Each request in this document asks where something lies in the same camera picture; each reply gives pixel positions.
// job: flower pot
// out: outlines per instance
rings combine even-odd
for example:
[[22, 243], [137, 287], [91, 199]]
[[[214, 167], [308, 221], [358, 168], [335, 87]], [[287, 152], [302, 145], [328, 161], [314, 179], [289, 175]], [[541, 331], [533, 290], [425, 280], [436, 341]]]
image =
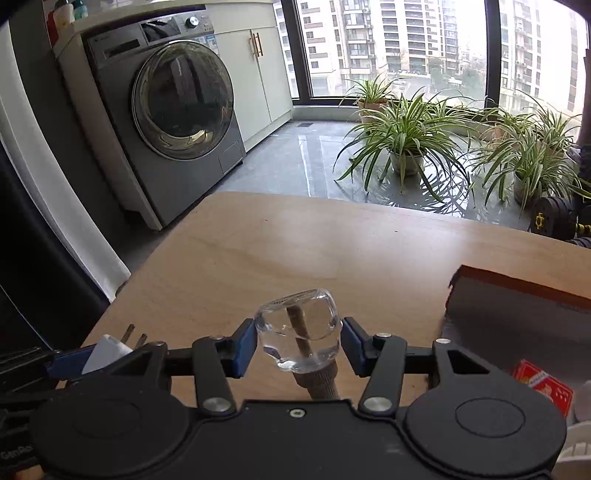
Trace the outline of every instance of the flower pot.
[[[390, 152], [390, 160], [392, 160], [392, 166], [397, 173], [400, 173], [400, 157], [394, 152]], [[412, 157], [406, 154], [406, 168], [404, 169], [404, 175], [416, 175], [419, 168], [423, 168], [425, 165], [424, 157], [415, 156]]]
[[[524, 192], [524, 185], [523, 185], [523, 181], [517, 176], [516, 172], [513, 172], [513, 197], [515, 197], [515, 200], [517, 200], [517, 202], [519, 202], [520, 205], [523, 205], [523, 195], [525, 194]], [[539, 198], [539, 195], [537, 194], [533, 194], [530, 198], [527, 199], [527, 201], [525, 202], [525, 205], [531, 205], [532, 203], [535, 203]]]
[[384, 105], [386, 105], [388, 102], [387, 101], [383, 101], [381, 103], [363, 103], [363, 102], [359, 102], [358, 106], [359, 106], [359, 116], [361, 118], [361, 123], [363, 124], [370, 124], [371, 122], [374, 122], [375, 120], [373, 118], [368, 117], [367, 115], [371, 115], [370, 112], [364, 112], [364, 110], [373, 110], [376, 112], [379, 112], [382, 107]]

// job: washing machine knob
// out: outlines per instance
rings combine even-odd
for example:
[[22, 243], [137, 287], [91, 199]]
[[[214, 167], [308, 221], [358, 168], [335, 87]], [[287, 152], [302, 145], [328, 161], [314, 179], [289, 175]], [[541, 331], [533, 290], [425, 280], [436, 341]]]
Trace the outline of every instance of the washing machine knob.
[[185, 25], [187, 25], [187, 28], [195, 28], [199, 25], [199, 19], [197, 17], [189, 17], [185, 22]]

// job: cabinet handle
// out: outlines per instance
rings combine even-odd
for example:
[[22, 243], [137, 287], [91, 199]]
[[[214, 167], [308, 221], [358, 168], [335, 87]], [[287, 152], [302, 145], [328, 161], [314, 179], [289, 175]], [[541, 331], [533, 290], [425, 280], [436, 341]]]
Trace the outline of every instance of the cabinet handle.
[[261, 36], [259, 34], [256, 34], [256, 39], [259, 41], [259, 49], [261, 51], [261, 57], [262, 57], [263, 52], [262, 52], [262, 45], [261, 45]]
[[258, 53], [258, 47], [256, 46], [256, 38], [255, 38], [255, 34], [251, 32], [251, 37], [248, 39], [248, 43], [250, 43], [252, 45], [252, 54], [258, 58], [259, 57], [259, 53]]

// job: white bottle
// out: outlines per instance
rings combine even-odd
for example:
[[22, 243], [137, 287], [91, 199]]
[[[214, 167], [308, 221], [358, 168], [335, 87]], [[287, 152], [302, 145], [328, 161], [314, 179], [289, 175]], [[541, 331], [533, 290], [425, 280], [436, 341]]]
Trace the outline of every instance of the white bottle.
[[74, 21], [74, 5], [66, 3], [53, 12], [53, 21], [56, 24], [57, 33]]

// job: cabinet door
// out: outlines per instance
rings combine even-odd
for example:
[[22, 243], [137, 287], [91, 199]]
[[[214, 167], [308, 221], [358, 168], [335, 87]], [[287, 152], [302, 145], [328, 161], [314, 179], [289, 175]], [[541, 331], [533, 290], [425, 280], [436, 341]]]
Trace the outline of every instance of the cabinet door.
[[249, 30], [216, 35], [220, 58], [232, 79], [234, 111], [243, 141], [271, 123], [250, 37]]
[[279, 118], [292, 107], [290, 84], [285, 71], [283, 48], [276, 27], [257, 28], [255, 34], [262, 55], [259, 56], [262, 84], [267, 96], [271, 120]]

